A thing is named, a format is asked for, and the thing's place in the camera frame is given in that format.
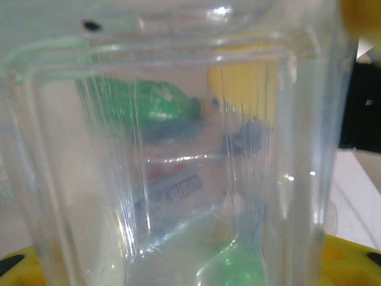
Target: black mark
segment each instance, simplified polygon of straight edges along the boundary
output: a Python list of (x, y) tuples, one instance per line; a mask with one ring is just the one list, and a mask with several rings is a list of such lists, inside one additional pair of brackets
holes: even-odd
[(379, 266), (381, 266), (381, 254), (375, 253), (375, 252), (369, 252), (367, 253), (367, 256), (373, 260), (375, 263), (377, 263)]
[(10, 270), (12, 267), (14, 267), (18, 262), (22, 261), (24, 257), (25, 257), (24, 255), (18, 254), (18, 255), (0, 260), (0, 277), (6, 274), (6, 272)]
[(102, 30), (102, 26), (95, 21), (85, 20), (83, 21), (83, 27), (91, 32), (96, 32)]

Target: plastic container wall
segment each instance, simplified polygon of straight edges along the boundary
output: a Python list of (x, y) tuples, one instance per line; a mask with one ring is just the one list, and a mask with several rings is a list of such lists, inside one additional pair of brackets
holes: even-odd
[(318, 283), (349, 45), (335, 1), (238, 4), (10, 55), (5, 163), (49, 284)]

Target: dark plastic object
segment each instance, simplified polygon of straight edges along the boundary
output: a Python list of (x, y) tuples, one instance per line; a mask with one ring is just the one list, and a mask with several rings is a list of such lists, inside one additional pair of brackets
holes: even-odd
[(248, 121), (238, 133), (224, 136), (222, 151), (230, 155), (255, 154), (261, 148), (261, 138), (261, 123)]
[(339, 148), (381, 153), (381, 68), (355, 63)]

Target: clear plastic container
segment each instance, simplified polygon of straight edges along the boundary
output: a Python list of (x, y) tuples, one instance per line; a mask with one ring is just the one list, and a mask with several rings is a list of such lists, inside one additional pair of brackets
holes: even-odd
[(4, 65), (4, 160), (48, 283), (317, 285), (352, 60), (336, 1), (87, 11)]

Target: yellow object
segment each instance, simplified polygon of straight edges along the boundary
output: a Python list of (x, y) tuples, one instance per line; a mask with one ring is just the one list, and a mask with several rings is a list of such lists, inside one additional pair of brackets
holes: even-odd
[(380, 286), (381, 265), (368, 253), (375, 249), (326, 235), (320, 286)]
[(24, 259), (0, 276), (0, 286), (45, 286), (46, 282), (33, 246), (21, 249), (9, 254), (6, 259), (18, 254), (24, 255)]
[(381, 51), (381, 1), (341, 0), (341, 10), (349, 32), (367, 39)]
[[(372, 248), (326, 235), (320, 286), (380, 286), (381, 266), (368, 253), (381, 255)], [(16, 254), (25, 258), (0, 276), (0, 286), (45, 286), (34, 248), (21, 249), (3, 259)]]
[[(216, 52), (258, 52), (264, 48), (251, 45)], [(256, 60), (213, 67), (208, 70), (208, 86), (220, 101), (239, 108), (244, 116), (273, 126), (277, 88), (277, 63), (274, 61)]]

